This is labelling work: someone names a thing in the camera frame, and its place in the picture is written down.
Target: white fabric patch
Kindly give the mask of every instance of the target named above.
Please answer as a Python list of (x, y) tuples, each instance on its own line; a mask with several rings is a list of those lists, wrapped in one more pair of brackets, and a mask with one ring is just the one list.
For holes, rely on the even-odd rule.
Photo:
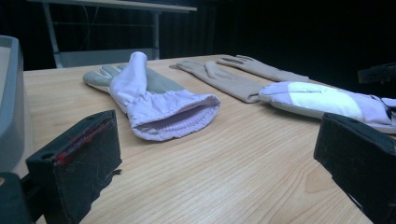
[(344, 92), (316, 84), (295, 82), (288, 86), (291, 103), (295, 106), (343, 115), (362, 121), (361, 109)]

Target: work glove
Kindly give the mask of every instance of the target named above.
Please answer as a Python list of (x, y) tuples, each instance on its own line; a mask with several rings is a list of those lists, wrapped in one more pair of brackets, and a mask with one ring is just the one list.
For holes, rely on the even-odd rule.
[(394, 99), (289, 81), (264, 86), (259, 98), (289, 112), (318, 119), (324, 113), (333, 113), (361, 121), (382, 133), (396, 133)]
[(292, 72), (283, 71), (243, 55), (236, 55), (236, 57), (232, 57), (232, 56), (223, 57), (218, 59), (218, 63), (239, 68), (253, 75), (264, 77), (276, 82), (279, 81), (307, 82), (309, 80), (309, 77), (304, 77), (294, 74)]
[(108, 92), (128, 116), (138, 137), (154, 141), (179, 138), (203, 129), (219, 110), (220, 101), (215, 95), (191, 93), (147, 69), (147, 56), (142, 52), (133, 53), (128, 64), (118, 68), (119, 74), (107, 71), (112, 75), (103, 75), (103, 68), (97, 73), (101, 77), (92, 79), (93, 75), (87, 75), (83, 79), (96, 80), (86, 82), (92, 86), (101, 84), (97, 80), (104, 77), (111, 79)]
[(177, 67), (245, 103), (260, 101), (259, 91), (262, 85), (221, 69), (214, 62), (182, 61), (177, 63)]

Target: wooden table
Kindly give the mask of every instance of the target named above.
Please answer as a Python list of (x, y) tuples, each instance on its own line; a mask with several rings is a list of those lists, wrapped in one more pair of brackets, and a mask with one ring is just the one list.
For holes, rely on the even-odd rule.
[(192, 92), (216, 94), (221, 107), (200, 132), (160, 143), (134, 136), (112, 98), (82, 82), (99, 66), (24, 73), (35, 150), (91, 114), (117, 112), (122, 173), (82, 223), (371, 223), (314, 160), (319, 120), (245, 104), (168, 67), (181, 60), (148, 67)]

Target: black device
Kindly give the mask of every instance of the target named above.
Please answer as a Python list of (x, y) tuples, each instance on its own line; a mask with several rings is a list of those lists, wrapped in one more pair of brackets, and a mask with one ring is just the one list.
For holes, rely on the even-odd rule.
[(0, 173), (0, 223), (79, 223), (121, 164), (114, 110), (88, 116), (26, 160), (22, 178)]
[(396, 223), (396, 141), (355, 119), (325, 113), (314, 158), (374, 223)]

